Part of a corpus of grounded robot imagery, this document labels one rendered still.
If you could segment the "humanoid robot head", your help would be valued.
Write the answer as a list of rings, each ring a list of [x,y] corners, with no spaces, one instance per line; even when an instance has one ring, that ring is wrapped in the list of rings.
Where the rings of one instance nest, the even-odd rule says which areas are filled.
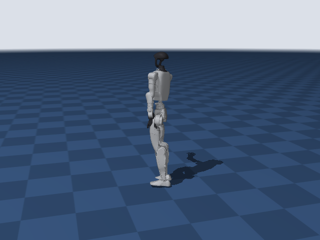
[[[167,55],[167,53],[165,52],[157,52],[155,55],[154,55],[154,58],[155,58],[155,66],[159,69],[159,71],[162,71],[162,72],[167,72],[165,70],[165,66],[161,65],[162,61],[164,61],[164,59],[169,59],[169,56]],[[160,60],[159,61],[159,65],[157,65],[157,60]]]

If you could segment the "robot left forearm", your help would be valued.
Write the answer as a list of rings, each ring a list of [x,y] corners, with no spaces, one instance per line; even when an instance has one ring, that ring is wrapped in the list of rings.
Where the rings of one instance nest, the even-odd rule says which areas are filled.
[[[152,95],[151,93],[146,93],[146,100],[147,100],[147,112],[148,112],[148,117],[153,118],[153,112],[154,112],[154,100],[152,100]]]

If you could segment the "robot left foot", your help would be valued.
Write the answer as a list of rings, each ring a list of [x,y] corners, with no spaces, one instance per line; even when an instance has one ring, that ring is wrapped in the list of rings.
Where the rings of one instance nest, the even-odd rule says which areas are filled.
[[[150,185],[153,185],[153,186],[171,186],[171,183],[170,181],[167,179],[167,180],[164,180],[164,181],[161,181],[162,179],[159,179],[159,180],[156,180],[156,181],[151,181],[150,182]]]

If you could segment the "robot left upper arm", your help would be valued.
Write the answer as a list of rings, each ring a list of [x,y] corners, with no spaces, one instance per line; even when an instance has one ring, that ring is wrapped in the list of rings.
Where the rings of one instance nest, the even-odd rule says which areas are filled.
[[[152,99],[155,96],[155,88],[156,88],[156,80],[158,79],[158,72],[150,72],[148,74],[148,88],[149,88],[149,92],[151,93],[151,97]]]

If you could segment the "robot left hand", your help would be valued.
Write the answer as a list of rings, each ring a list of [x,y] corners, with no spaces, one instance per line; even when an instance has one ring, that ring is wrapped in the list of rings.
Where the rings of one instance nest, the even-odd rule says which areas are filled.
[[[153,123],[153,119],[154,119],[154,113],[152,113],[152,116],[153,117],[151,117],[151,118],[149,118],[149,116],[148,116],[148,119],[149,119],[149,121],[148,121],[148,124],[147,124],[147,128],[149,128],[150,129],[150,126],[152,125],[152,123]],[[156,126],[156,124],[154,123],[154,127],[157,129],[157,126]]]

